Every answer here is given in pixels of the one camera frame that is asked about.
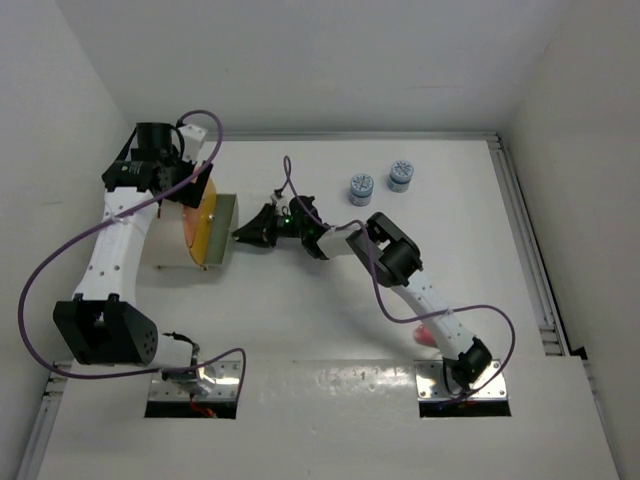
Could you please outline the orange drawer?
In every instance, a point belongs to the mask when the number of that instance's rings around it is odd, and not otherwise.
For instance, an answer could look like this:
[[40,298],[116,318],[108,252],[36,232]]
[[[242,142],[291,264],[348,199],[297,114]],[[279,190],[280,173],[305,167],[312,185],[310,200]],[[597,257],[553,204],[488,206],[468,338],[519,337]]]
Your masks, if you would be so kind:
[[216,203],[216,187],[209,179],[199,206],[183,208],[185,242],[192,260],[199,266],[205,262]]

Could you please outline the cream cabinet with legs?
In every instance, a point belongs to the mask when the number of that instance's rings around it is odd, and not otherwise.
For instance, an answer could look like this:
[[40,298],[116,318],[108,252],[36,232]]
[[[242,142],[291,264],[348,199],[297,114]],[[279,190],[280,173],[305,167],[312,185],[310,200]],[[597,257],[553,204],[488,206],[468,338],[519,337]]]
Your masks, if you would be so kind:
[[191,258],[185,242],[183,208],[163,202],[146,236],[141,263],[153,267],[203,267]]

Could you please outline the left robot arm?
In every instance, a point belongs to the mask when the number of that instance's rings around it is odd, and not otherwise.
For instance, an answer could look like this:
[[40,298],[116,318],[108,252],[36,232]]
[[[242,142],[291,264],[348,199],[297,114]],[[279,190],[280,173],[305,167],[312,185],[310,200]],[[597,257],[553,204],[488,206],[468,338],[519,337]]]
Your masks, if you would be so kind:
[[84,365],[185,368],[195,348],[162,334],[136,306],[141,261],[201,267],[211,237],[216,189],[199,161],[207,132],[194,124],[139,123],[136,145],[103,174],[103,216],[85,274],[53,320]]

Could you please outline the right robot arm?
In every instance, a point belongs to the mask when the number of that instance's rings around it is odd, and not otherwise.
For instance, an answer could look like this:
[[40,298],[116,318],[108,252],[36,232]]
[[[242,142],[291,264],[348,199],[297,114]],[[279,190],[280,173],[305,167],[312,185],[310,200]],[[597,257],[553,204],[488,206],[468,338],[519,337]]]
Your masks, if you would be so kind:
[[377,287],[392,290],[413,310],[440,349],[449,376],[468,392],[492,361],[486,345],[462,325],[423,270],[417,244],[381,212],[362,226],[332,227],[323,222],[313,196],[287,207],[273,200],[233,232],[243,244],[273,248],[281,238],[296,238],[314,259],[356,256]]

